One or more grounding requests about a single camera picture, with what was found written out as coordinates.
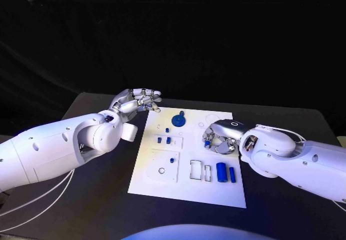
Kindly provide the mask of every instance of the blue object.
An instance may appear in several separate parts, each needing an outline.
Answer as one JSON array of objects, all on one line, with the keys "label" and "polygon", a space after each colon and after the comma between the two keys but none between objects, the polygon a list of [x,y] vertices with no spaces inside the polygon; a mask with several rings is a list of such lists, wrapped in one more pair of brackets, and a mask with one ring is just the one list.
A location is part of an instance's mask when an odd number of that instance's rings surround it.
[{"label": "blue object", "polygon": [[226,164],[224,162],[216,163],[218,182],[225,183],[228,181]]},{"label": "blue object", "polygon": [[172,124],[176,127],[182,127],[186,124],[185,112],[180,111],[179,115],[172,118]]},{"label": "blue object", "polygon": [[229,175],[231,175],[231,182],[235,183],[237,182],[237,176],[235,176],[235,169],[232,167],[229,168]]}]

